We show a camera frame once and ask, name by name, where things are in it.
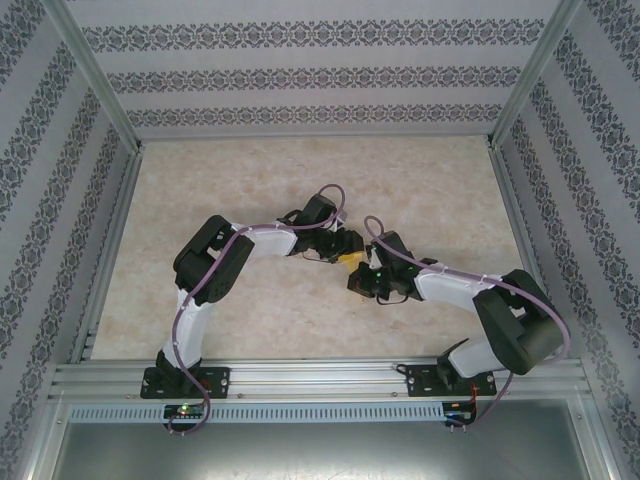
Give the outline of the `yellow square paper sheet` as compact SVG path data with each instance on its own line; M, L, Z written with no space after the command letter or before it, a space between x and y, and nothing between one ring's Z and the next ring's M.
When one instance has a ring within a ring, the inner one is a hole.
M366 262L366 255L365 255L364 251L362 251L361 253L358 253L358 254L350 255L350 256L339 257L338 261L339 261L340 264L344 265L348 270L347 289L348 289L348 284L349 284L349 275L352 272L354 272L354 271L356 271L358 269L370 269L371 270L371 268L369 267L369 264Z

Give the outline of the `grey metal sheet panel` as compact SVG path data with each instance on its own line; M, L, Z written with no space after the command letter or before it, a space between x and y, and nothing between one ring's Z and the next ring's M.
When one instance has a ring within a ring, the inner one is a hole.
M562 424L68 425L36 480L601 480Z

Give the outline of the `aluminium mounting rail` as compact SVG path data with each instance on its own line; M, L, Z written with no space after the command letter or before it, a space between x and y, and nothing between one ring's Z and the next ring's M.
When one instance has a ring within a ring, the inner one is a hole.
M229 402L408 401L399 363L427 364L428 357L311 360L210 360L230 369ZM139 402L149 360L89 360L56 367L47 399L66 402ZM577 359L540 366L513 378L506 400L588 398L592 389Z

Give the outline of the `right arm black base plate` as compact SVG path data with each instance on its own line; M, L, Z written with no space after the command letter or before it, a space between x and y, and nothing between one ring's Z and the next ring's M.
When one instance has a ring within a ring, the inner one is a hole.
M396 371L405 377L410 397L471 397L494 396L497 387L493 373L483 372L471 378L456 373L442 377L436 365L399 364Z

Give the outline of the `aluminium side rail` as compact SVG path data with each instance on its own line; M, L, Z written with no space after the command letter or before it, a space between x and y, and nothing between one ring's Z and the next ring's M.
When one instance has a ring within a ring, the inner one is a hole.
M504 163L504 159L499 151L494 147L488 147L488 155L491 161L496 181L499 185L500 193L505 205L507 216L511 225L513 236L517 245L519 256L524 269L534 278L544 294L547 294L544 279L538 268L536 257L534 255L533 245L528 236L525 225L525 219L520 210L517 195L513 188L508 169ZM571 348L571 334L560 314L554 307L551 307L552 320L558 325L562 334L562 346L557 349L554 357L549 357L544 364L552 364L564 360Z
M81 363L84 359L91 357L144 153L145 145L142 144L128 161L124 171L103 249L96 265L94 281L69 352L68 362L71 364Z

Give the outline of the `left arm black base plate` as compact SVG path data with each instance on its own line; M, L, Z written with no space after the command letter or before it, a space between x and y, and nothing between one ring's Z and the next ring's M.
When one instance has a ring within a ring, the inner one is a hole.
M199 367L191 375L212 399L225 399L230 383L227 367ZM200 389L180 369L163 372L158 367L144 371L140 397L143 399L203 399Z

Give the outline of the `aluminium frame post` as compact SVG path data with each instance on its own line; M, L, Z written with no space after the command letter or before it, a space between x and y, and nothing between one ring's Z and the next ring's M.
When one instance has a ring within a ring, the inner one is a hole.
M509 133L511 125L515 122L530 91L544 71L552 57L553 50L581 4L582 0L559 0L493 129L487 136L490 151L496 151Z
M141 140L101 68L66 0L40 0L48 17L74 57L83 76L106 111L129 153L138 153Z

